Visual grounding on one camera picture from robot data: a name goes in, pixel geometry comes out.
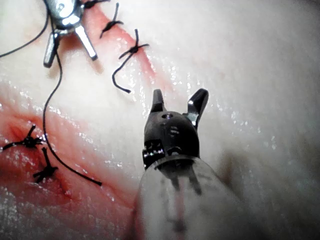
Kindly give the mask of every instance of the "wet tissue surface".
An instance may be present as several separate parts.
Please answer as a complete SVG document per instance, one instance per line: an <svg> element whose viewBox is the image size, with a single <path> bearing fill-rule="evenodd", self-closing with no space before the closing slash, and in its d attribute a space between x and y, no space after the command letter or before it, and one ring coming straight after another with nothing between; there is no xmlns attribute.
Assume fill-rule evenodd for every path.
<svg viewBox="0 0 320 240"><path fill-rule="evenodd" d="M144 168L143 130L153 89L168 110L185 112L199 88L209 101L199 124L200 156L277 239L317 239L320 226L319 5L119 1L117 24L100 38L116 2L87 9L83 24L98 54L92 62L75 36L58 49L63 77L46 113L48 151L23 145L0 152L1 239L124 239ZM41 1L0 10L0 53L32 39L45 22ZM116 75L119 56L141 48ZM50 28L33 44L0 58L0 146L42 137L42 114L57 84L56 59L43 67Z"/></svg>

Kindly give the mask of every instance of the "silver instrument jaw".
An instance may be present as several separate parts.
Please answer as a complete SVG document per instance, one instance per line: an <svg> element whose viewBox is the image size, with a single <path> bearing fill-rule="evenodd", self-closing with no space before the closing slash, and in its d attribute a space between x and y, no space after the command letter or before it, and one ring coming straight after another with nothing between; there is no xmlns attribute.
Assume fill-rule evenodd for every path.
<svg viewBox="0 0 320 240"><path fill-rule="evenodd" d="M80 0L44 0L48 8L51 21L55 26L50 33L45 50L43 65L50 68L56 55L61 37L72 34L78 36L90 58L94 61L97 53L87 36L85 28L81 24L85 4Z"/></svg>

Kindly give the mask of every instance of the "metal needle driver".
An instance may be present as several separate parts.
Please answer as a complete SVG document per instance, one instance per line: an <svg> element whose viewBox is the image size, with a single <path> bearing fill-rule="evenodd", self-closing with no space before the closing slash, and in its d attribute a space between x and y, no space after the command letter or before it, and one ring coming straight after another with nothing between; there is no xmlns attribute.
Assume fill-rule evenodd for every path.
<svg viewBox="0 0 320 240"><path fill-rule="evenodd" d="M44 0L50 13L51 21L55 25L54 32L50 33L45 50L43 65L50 68L55 58L55 47L58 48L61 37L76 33L90 58L94 61L97 53L90 42L85 28L81 24L84 9L91 8L98 2L109 0L92 0L82 3L80 0Z"/></svg>

